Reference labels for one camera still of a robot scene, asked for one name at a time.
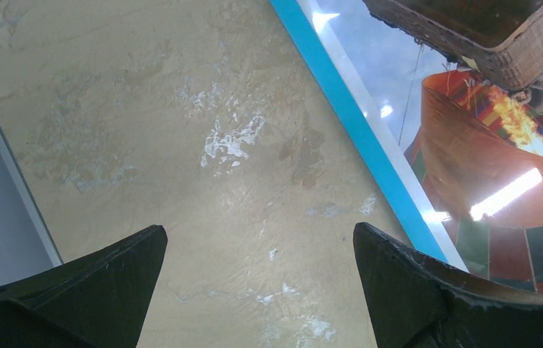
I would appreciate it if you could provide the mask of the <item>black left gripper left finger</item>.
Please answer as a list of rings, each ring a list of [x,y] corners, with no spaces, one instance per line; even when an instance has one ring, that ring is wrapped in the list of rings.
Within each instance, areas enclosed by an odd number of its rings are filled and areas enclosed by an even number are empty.
[[[151,225],[0,286],[0,347],[136,347],[167,243]]]

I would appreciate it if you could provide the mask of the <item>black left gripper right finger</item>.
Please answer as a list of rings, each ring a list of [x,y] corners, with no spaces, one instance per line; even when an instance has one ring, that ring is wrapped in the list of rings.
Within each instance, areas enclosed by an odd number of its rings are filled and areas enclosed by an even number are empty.
[[[379,347],[543,347],[543,294],[471,275],[369,223],[353,246]]]

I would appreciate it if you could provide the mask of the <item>hot air balloon photo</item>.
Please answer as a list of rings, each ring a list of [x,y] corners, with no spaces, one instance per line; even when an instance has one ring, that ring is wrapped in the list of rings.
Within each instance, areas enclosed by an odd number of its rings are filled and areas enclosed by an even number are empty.
[[[315,1],[462,266],[543,293],[543,1]]]

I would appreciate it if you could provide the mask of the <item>blue wooden picture frame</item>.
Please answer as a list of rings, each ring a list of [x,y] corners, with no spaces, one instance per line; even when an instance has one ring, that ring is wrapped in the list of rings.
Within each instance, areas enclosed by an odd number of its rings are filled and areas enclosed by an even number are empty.
[[[434,210],[335,33],[329,24],[317,26],[323,16],[317,3],[271,5],[412,245],[442,262],[462,266],[441,222],[423,217]]]

